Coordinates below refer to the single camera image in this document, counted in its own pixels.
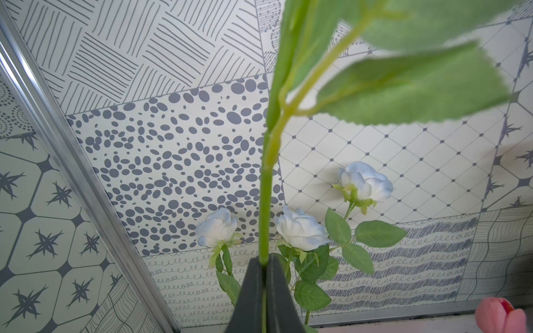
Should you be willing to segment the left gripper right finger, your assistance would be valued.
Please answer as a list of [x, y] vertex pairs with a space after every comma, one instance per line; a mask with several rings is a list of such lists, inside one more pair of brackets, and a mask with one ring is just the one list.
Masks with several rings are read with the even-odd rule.
[[280, 259], [269, 255], [266, 267], [266, 331], [268, 333], [305, 333], [291, 298]]

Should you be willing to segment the pink tulip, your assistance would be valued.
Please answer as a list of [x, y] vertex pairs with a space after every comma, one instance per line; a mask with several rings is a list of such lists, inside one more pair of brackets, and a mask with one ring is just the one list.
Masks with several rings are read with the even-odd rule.
[[526, 333], [527, 316], [505, 298], [484, 298], [475, 311], [476, 325], [483, 333]]

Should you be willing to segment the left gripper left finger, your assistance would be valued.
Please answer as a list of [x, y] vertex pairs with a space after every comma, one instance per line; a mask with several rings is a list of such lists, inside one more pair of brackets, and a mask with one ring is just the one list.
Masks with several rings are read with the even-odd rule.
[[252, 258], [244, 277], [235, 310], [225, 333], [261, 333], [265, 272], [258, 258]]

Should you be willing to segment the cream white rose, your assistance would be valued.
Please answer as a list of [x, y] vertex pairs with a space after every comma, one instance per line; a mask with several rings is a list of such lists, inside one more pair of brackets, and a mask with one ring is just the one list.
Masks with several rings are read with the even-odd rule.
[[509, 100], [476, 42], [447, 42], [513, 1], [286, 1], [262, 154], [259, 261], [269, 261], [273, 167], [293, 117], [359, 125], [458, 119]]

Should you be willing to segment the white-blue rose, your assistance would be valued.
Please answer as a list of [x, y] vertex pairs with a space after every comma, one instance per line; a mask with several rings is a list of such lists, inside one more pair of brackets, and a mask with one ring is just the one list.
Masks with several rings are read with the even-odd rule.
[[331, 255], [331, 240], [326, 227], [315, 217], [287, 206], [275, 218], [275, 224], [281, 236], [278, 258], [290, 290], [296, 291], [296, 285], [302, 282], [313, 284], [312, 290], [321, 297], [313, 310], [325, 308], [328, 298], [318, 283], [332, 280], [340, 265], [339, 260]]
[[227, 208], [218, 209], [197, 226], [198, 245], [212, 251], [209, 267], [216, 270], [219, 286], [233, 306], [237, 305], [241, 285], [233, 274], [230, 248], [240, 244], [241, 237], [237, 217]]
[[341, 256], [358, 271], [373, 275], [375, 272], [370, 248], [390, 248], [397, 245], [408, 232], [390, 223], [364, 221], [351, 230], [347, 219], [354, 209], [366, 215], [370, 207], [387, 200], [394, 191], [392, 182], [382, 173], [363, 162], [353, 162], [340, 169], [340, 180], [333, 185], [348, 203], [344, 216], [329, 210], [326, 213], [326, 230], [341, 249]]

